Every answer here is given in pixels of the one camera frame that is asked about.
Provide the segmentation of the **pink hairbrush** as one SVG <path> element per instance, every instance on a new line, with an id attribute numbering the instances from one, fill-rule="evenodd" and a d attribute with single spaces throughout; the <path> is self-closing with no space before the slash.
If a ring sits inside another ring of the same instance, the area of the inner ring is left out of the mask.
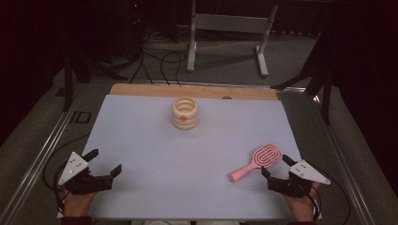
<path id="1" fill-rule="evenodd" d="M 235 183 L 254 169 L 261 169 L 262 167 L 269 168 L 270 166 L 281 160 L 282 157 L 283 154 L 281 150 L 275 145 L 263 145 L 254 151 L 252 160 L 248 165 L 234 172 L 231 172 L 228 175 L 228 178 L 232 183 Z"/>

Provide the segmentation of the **person's left hand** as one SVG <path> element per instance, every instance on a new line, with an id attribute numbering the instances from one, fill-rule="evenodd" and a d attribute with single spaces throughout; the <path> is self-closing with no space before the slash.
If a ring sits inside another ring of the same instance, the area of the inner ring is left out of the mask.
<path id="1" fill-rule="evenodd" d="M 85 217 L 90 209 L 96 194 L 74 195 L 65 190 L 64 196 L 64 216 L 65 217 Z"/>

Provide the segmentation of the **small black floor bracket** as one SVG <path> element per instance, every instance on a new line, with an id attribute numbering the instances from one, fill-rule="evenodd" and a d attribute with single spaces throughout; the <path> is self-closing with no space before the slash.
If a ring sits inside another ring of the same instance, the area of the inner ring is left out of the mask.
<path id="1" fill-rule="evenodd" d="M 92 113 L 91 112 L 82 112 L 82 111 L 75 111 L 72 114 L 69 122 L 71 124 L 88 124 L 91 120 Z"/>

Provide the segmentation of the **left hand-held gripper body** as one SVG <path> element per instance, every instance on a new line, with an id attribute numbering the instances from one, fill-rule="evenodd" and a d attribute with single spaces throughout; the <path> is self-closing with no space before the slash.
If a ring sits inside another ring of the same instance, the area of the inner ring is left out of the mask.
<path id="1" fill-rule="evenodd" d="M 65 187 L 66 190 L 74 195 L 110 190 L 113 185 L 113 177 L 111 175 L 91 175 L 89 162 L 86 162 L 83 156 L 72 152 L 65 163 L 58 185 Z"/>

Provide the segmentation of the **cream ribbed cup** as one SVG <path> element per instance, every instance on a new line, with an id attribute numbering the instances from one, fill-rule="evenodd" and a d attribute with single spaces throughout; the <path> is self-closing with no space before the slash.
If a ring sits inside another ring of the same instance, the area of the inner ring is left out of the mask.
<path id="1" fill-rule="evenodd" d="M 199 121 L 199 105 L 191 97 L 179 97 L 172 104 L 172 121 L 176 128 L 188 130 L 194 128 Z"/>

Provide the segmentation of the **white metal desk frame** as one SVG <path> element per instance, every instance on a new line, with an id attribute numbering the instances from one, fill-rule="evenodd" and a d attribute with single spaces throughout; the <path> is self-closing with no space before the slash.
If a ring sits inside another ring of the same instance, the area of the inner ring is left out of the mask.
<path id="1" fill-rule="evenodd" d="M 196 31 L 227 31 L 262 34 L 262 40 L 259 46 L 255 47 L 257 63 L 262 77 L 268 76 L 268 66 L 265 57 L 265 48 L 271 32 L 274 18 L 278 10 L 278 4 L 271 5 L 270 13 L 266 18 L 204 14 L 196 12 L 196 0 L 191 0 L 191 36 L 188 52 L 187 71 L 195 70 L 196 57 Z"/>

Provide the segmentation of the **silver metal rail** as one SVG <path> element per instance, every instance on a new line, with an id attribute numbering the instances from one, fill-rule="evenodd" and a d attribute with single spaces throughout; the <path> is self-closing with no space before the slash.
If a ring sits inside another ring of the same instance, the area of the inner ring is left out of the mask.
<path id="1" fill-rule="evenodd" d="M 362 196 L 360 187 L 357 184 L 353 173 L 350 171 L 347 165 L 342 149 L 337 142 L 333 130 L 330 125 L 326 124 L 321 115 L 321 102 L 319 100 L 319 97 L 318 96 L 309 97 L 309 100 L 313 105 L 314 111 L 317 114 L 321 126 L 326 132 L 327 138 L 331 145 L 331 153 L 333 155 L 339 173 L 344 181 L 349 202 L 352 204 L 353 208 L 355 209 L 362 225 L 375 225 L 375 220 L 370 210 L 368 209 L 368 205 Z"/>
<path id="2" fill-rule="evenodd" d="M 20 184 L 14 191 L 12 198 L 8 201 L 5 209 L 0 214 L 0 225 L 12 225 L 15 217 L 18 216 L 30 191 L 36 184 L 45 163 L 49 159 L 50 154 L 53 152 L 59 139 L 64 133 L 64 130 L 69 123 L 69 119 L 71 118 L 79 99 L 86 91 L 87 86 L 87 83 L 79 84 L 77 86 L 76 91 L 72 96 L 72 102 L 70 103 L 69 108 L 65 112 L 61 113 L 61 116 L 59 117 L 45 144 L 43 144 L 41 147 L 32 164 L 25 172 Z"/>

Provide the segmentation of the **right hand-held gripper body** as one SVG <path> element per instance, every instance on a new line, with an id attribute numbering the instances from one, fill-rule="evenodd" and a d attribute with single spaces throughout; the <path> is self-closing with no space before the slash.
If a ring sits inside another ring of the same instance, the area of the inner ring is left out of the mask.
<path id="1" fill-rule="evenodd" d="M 268 181 L 268 189 L 289 196 L 302 198 L 311 192 L 313 182 L 329 185 L 330 180 L 315 169 L 307 161 L 296 161 L 288 169 L 288 178 L 272 177 Z"/>

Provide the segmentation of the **person's right hand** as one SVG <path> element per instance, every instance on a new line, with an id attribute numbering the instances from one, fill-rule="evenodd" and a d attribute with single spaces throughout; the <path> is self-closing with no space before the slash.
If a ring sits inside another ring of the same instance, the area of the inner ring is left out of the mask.
<path id="1" fill-rule="evenodd" d="M 284 197 L 293 219 L 293 221 L 289 222 L 288 225 L 315 225 L 314 204 L 311 199 L 315 200 L 319 186 L 319 183 L 313 182 L 313 188 L 309 197 Z"/>

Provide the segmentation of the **black metal stand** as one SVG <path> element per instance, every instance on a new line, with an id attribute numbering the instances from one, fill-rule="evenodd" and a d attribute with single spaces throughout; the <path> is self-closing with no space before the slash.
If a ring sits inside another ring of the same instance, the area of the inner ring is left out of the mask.
<path id="1" fill-rule="evenodd" d="M 315 97 L 320 91 L 323 91 L 323 94 L 321 95 L 321 116 L 325 123 L 329 125 L 329 104 L 333 75 L 330 63 L 333 58 L 333 53 L 328 47 L 327 40 L 328 38 L 325 36 L 325 33 L 322 32 L 318 36 L 317 41 L 298 76 L 295 76 L 286 82 L 272 85 L 271 88 L 283 90 L 292 84 L 310 78 L 308 85 L 305 87 L 304 93 L 307 96 Z"/>
<path id="2" fill-rule="evenodd" d="M 79 51 L 76 46 L 68 45 L 65 49 L 64 54 L 64 93 L 65 98 L 64 109 L 66 112 L 73 102 L 73 78 L 72 74 L 75 74 L 79 81 L 83 83 L 89 83 L 91 80 L 91 74 L 88 71 L 88 66 L 98 69 L 99 71 L 106 74 L 108 77 L 115 80 L 125 81 L 126 77 L 120 76 L 110 69 L 101 65 L 100 63 L 91 59 L 88 55 Z"/>

